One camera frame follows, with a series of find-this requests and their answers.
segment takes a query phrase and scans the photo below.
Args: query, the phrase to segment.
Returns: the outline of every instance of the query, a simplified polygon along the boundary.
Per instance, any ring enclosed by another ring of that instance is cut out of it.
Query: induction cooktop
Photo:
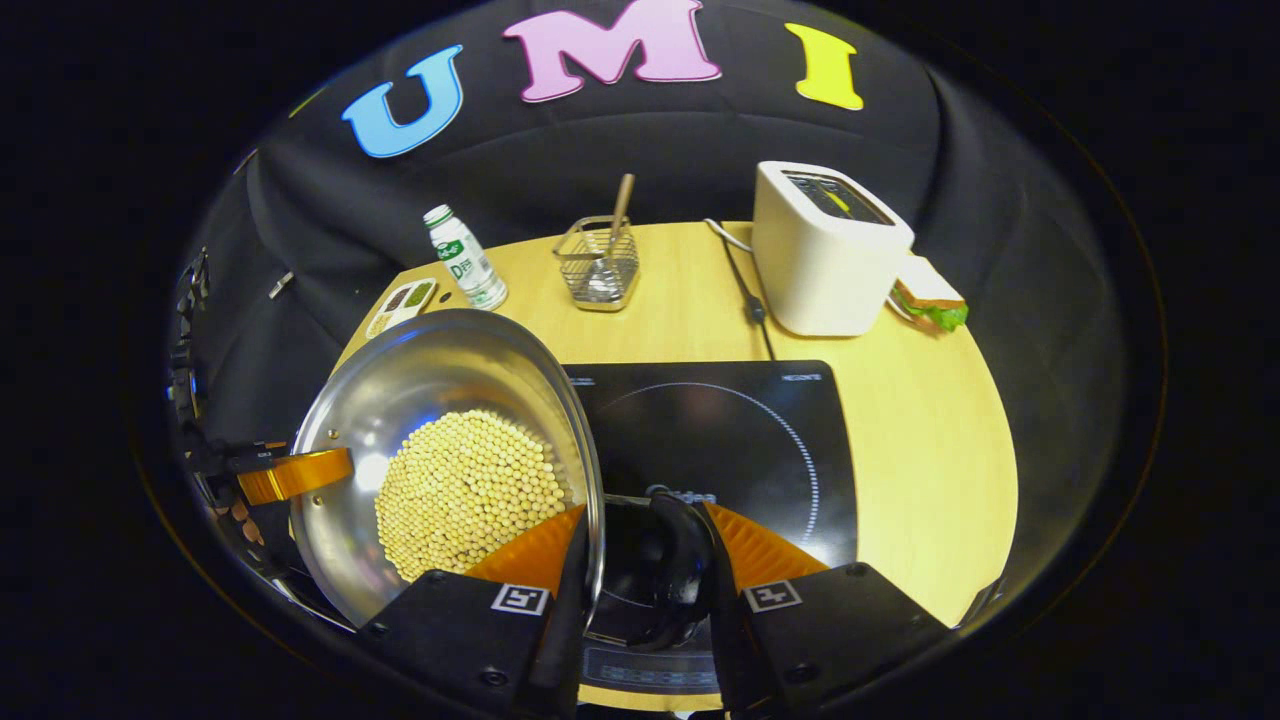
[[[564,365],[586,411],[604,492],[666,491],[716,502],[828,566],[856,551],[854,470],[840,395],[819,360]],[[613,635],[652,618],[660,556],[644,514],[611,506],[604,589],[589,630]],[[637,652],[586,641],[582,680],[652,694],[718,692],[710,629]]]

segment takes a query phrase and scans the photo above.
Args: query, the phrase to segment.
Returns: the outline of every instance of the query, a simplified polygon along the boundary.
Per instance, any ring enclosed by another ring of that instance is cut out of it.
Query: power cord
[[[723,237],[726,241],[733,245],[733,247],[737,247],[739,250],[745,250],[746,252],[755,252],[755,250],[753,250],[750,245],[745,245],[741,240],[728,234],[728,231],[722,228],[721,224],[717,223],[716,220],[710,218],[703,218],[703,222],[710,225],[712,229],[716,231],[716,234]]]
[[[742,279],[742,273],[739,272],[737,263],[733,261],[733,254],[730,252],[728,245],[732,240],[733,245],[746,250],[748,252],[750,252],[751,249],[746,247],[737,240],[733,240],[733,236],[724,232],[724,228],[719,227],[719,224],[714,220],[709,219],[707,222],[710,223],[718,233],[721,233],[721,245],[724,246],[724,256],[728,258],[728,266],[733,268],[733,278],[737,279],[737,288],[742,291],[742,299],[746,300],[746,315],[753,323],[760,325],[760,332],[764,334],[764,347],[769,351],[769,360],[777,363],[778,359],[773,355],[773,343],[769,341],[769,325],[764,322],[767,316],[764,313],[764,302],[762,302],[759,297],[751,295],[751,291],[748,290],[746,281]]]

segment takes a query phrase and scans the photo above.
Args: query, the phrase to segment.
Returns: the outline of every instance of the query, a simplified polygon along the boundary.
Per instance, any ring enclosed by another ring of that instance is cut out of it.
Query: blue letter u
[[[447,47],[404,72],[404,77],[419,76],[422,79],[429,102],[426,113],[407,126],[397,124],[387,106],[387,94],[392,90],[389,82],[361,95],[347,106],[342,119],[351,123],[356,141],[365,152],[374,158],[408,152],[453,122],[462,108],[462,86],[453,69],[453,56],[461,51],[461,45]]]

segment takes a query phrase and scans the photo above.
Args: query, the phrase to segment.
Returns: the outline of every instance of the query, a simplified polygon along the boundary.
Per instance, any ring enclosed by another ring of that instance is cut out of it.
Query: bread slice
[[[950,310],[964,305],[964,297],[951,287],[933,264],[919,255],[902,258],[895,286],[913,307],[941,307]]]

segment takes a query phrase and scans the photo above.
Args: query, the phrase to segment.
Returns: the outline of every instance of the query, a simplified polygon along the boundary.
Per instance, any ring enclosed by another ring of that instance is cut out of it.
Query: sandwich
[[[904,258],[888,296],[902,318],[929,329],[955,332],[969,319],[964,297],[919,255]]]

